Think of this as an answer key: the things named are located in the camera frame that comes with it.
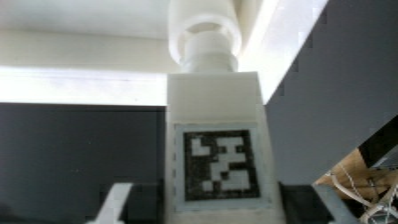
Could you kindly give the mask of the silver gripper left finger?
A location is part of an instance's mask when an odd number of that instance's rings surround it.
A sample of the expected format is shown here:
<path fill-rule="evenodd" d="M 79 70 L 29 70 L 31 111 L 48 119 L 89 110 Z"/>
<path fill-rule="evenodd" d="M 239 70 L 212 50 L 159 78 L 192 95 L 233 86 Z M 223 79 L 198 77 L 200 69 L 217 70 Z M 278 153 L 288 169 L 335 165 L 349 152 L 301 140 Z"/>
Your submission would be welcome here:
<path fill-rule="evenodd" d="M 121 213 L 132 187 L 132 183 L 116 183 L 112 185 L 96 218 L 86 224 L 125 224 Z"/>

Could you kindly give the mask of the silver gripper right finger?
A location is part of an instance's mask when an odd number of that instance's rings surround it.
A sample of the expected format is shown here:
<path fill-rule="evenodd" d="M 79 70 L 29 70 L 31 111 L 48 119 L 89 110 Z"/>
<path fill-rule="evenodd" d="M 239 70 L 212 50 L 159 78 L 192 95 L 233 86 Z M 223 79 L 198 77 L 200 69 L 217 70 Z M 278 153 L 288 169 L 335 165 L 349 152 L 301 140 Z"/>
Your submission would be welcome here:
<path fill-rule="evenodd" d="M 333 187 L 329 185 L 313 185 L 313 189 L 333 216 L 327 224 L 361 224 Z"/>

